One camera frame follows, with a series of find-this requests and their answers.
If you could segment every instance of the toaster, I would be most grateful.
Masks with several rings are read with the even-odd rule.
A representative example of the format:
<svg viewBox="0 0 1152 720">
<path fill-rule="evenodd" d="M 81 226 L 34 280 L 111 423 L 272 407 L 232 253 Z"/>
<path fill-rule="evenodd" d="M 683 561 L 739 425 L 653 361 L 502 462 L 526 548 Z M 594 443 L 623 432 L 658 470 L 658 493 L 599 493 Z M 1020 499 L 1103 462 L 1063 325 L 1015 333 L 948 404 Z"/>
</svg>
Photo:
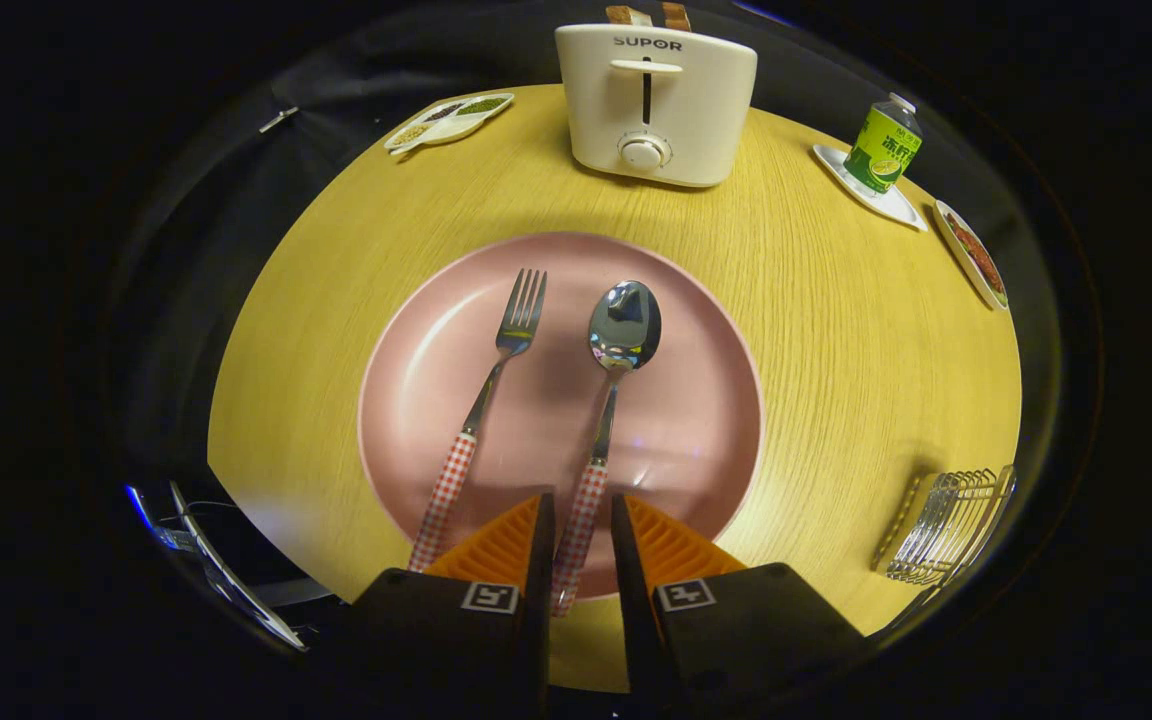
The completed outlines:
<svg viewBox="0 0 1152 720">
<path fill-rule="evenodd" d="M 707 187 L 730 176 L 758 54 L 658 26 L 554 31 L 573 156 L 585 167 Z"/>
</svg>

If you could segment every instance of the wire rack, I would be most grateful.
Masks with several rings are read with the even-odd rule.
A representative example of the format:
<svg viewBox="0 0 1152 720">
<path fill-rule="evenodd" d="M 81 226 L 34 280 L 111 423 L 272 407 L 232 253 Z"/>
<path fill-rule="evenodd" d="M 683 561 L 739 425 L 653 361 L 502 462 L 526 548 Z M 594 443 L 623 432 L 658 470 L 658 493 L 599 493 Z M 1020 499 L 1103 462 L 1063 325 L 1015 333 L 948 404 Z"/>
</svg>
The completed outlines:
<svg viewBox="0 0 1152 720">
<path fill-rule="evenodd" d="M 915 478 L 872 568 L 916 585 L 950 582 L 979 555 L 1015 488 L 1011 465 Z"/>
</svg>

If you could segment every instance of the small plate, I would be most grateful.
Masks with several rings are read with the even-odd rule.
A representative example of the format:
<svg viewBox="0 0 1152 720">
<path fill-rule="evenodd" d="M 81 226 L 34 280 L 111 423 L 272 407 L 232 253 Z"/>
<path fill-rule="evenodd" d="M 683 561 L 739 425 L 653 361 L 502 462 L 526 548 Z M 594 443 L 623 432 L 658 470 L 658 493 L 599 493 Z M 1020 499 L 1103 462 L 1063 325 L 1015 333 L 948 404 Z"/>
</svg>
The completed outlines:
<svg viewBox="0 0 1152 720">
<path fill-rule="evenodd" d="M 467 113 L 461 114 L 461 111 L 468 108 L 468 106 L 475 105 L 483 100 L 494 100 L 503 99 L 502 104 L 495 106 L 492 109 L 482 111 L 482 113 Z M 412 122 L 407 123 L 402 128 L 399 128 L 389 139 L 385 142 L 385 150 L 393 150 L 402 145 L 407 145 L 408 142 L 419 141 L 422 145 L 440 145 L 444 142 L 460 141 L 460 138 L 470 135 L 470 132 L 476 131 L 484 123 L 484 120 L 492 118 L 501 109 L 506 109 L 513 101 L 511 92 L 495 92 L 494 94 L 479 94 L 476 97 L 467 97 L 463 100 L 452 100 L 447 103 L 439 103 L 433 106 L 433 108 L 424 111 L 419 119 L 412 120 Z M 456 109 L 452 114 L 444 115 L 444 118 L 434 118 L 439 114 L 439 111 L 447 109 L 448 106 L 456 106 Z M 403 136 L 408 129 L 425 126 L 427 129 L 419 136 L 412 137 L 410 141 L 399 141 L 399 137 Z"/>
<path fill-rule="evenodd" d="M 972 250 L 969 249 L 968 243 L 963 242 L 957 233 L 952 228 L 952 223 L 957 225 L 961 232 L 965 233 L 970 240 L 975 241 L 975 244 L 979 249 L 980 259 L 973 258 Z M 990 256 L 990 251 L 984 249 L 984 243 L 980 242 L 980 236 L 973 232 L 972 227 L 967 223 L 963 215 L 957 214 L 954 209 L 946 205 L 945 202 L 935 202 L 935 227 L 941 229 L 941 234 L 945 236 L 946 245 L 950 247 L 954 252 L 955 258 L 958 259 L 958 265 L 963 265 L 963 272 L 968 274 L 968 278 L 972 279 L 972 285 L 977 288 L 980 297 L 986 301 L 986 304 L 995 310 L 1007 309 L 1007 290 L 1005 283 L 1002 283 L 1002 275 L 998 274 L 998 266 L 993 258 Z M 998 279 L 998 286 L 1005 288 L 999 291 L 990 286 L 986 275 L 984 275 L 983 270 L 980 270 L 980 263 L 987 263 L 992 268 L 993 273 Z"/>
<path fill-rule="evenodd" d="M 873 210 L 874 213 L 878 213 L 884 218 L 896 220 L 897 223 L 910 225 L 910 227 L 918 228 L 920 232 L 927 232 L 931 229 L 927 227 L 927 220 L 924 220 L 923 217 L 918 214 L 918 210 L 914 210 L 914 205 L 909 204 L 909 200 L 905 199 L 905 196 L 900 191 L 900 188 L 893 185 L 892 188 L 888 188 L 887 192 L 884 192 L 878 197 L 870 197 L 851 187 L 851 183 L 847 182 L 844 175 L 846 170 L 842 169 L 842 161 L 847 159 L 847 153 L 844 151 L 824 145 L 813 145 L 812 151 L 814 152 L 814 156 L 817 156 L 817 159 L 820 160 L 820 164 L 829 170 L 833 179 L 835 179 L 849 195 L 855 197 L 856 200 L 859 200 L 861 205 L 864 205 L 865 209 Z"/>
<path fill-rule="evenodd" d="M 520 268 L 550 273 L 540 328 L 503 369 L 445 539 L 463 541 L 551 488 L 563 526 L 607 389 L 589 350 L 590 311 L 609 287 L 637 279 L 659 301 L 662 334 L 652 363 L 621 382 L 607 497 L 577 602 L 593 600 L 616 592 L 614 493 L 641 497 L 707 538 L 730 523 L 758 465 L 758 372 L 718 301 L 659 255 L 585 233 L 532 234 L 467 255 L 397 311 L 376 342 L 358 397 L 364 471 L 408 539 L 497 361 L 497 327 Z"/>
</svg>

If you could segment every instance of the red checkered handle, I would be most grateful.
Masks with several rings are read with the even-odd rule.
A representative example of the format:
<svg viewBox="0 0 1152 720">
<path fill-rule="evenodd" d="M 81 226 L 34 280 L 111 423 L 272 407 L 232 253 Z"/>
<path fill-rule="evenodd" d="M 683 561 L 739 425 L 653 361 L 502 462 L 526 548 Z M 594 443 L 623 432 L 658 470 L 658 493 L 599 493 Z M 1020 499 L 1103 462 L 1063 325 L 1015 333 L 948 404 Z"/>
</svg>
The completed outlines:
<svg viewBox="0 0 1152 720">
<path fill-rule="evenodd" d="M 461 497 L 461 488 L 465 486 L 465 477 L 470 473 L 470 461 L 473 460 L 473 448 L 477 445 L 479 441 L 470 433 L 456 435 L 456 442 L 452 444 L 452 452 L 447 454 L 444 470 L 434 483 L 434 495 L 430 497 L 429 506 L 425 507 L 425 520 L 420 521 L 420 532 L 416 535 L 411 560 L 407 561 L 408 570 L 424 573 L 425 568 L 433 564 L 442 553 L 447 518 L 452 515 L 456 498 Z"/>
<path fill-rule="evenodd" d="M 554 555 L 554 582 L 550 589 L 550 614 L 554 617 L 567 615 L 576 600 L 579 570 L 585 566 L 589 543 L 594 538 L 594 516 L 598 515 L 598 506 L 602 505 L 605 488 L 607 468 L 593 462 L 585 465 L 573 499 L 571 515 L 567 518 L 567 528 L 563 528 L 563 537 L 558 541 Z"/>
</svg>

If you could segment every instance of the green bottle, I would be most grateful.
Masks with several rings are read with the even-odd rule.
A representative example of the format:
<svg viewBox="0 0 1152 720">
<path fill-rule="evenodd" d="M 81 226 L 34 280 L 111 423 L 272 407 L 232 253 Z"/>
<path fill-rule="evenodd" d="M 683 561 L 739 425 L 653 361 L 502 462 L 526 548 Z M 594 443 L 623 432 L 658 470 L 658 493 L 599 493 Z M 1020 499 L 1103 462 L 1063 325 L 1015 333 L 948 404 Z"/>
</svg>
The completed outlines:
<svg viewBox="0 0 1152 720">
<path fill-rule="evenodd" d="M 900 94 L 888 94 L 887 103 L 869 108 L 861 135 L 856 136 L 850 154 L 842 162 L 858 190 L 870 196 L 887 192 L 887 188 L 909 167 L 923 145 L 923 130 L 914 119 L 914 103 Z"/>
</svg>

